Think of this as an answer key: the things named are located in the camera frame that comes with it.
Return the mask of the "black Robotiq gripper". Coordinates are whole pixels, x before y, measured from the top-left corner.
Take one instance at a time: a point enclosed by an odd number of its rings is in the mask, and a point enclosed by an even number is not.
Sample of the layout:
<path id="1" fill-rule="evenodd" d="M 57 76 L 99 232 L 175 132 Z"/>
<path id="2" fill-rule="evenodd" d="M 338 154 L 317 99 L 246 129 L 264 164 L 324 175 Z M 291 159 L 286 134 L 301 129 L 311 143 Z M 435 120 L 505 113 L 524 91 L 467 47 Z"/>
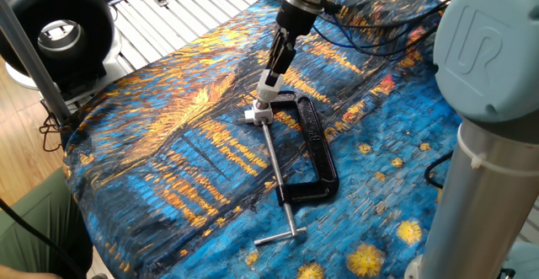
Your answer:
<path id="1" fill-rule="evenodd" d="M 278 75 L 274 72 L 275 64 L 277 73 L 286 73 L 296 55 L 296 38 L 310 33 L 317 16 L 316 13 L 309 13 L 287 1 L 281 3 L 276 22 L 283 29 L 276 32 L 269 51 L 269 61 L 266 65 L 269 72 L 264 81 L 265 85 L 274 87 L 277 82 Z"/>

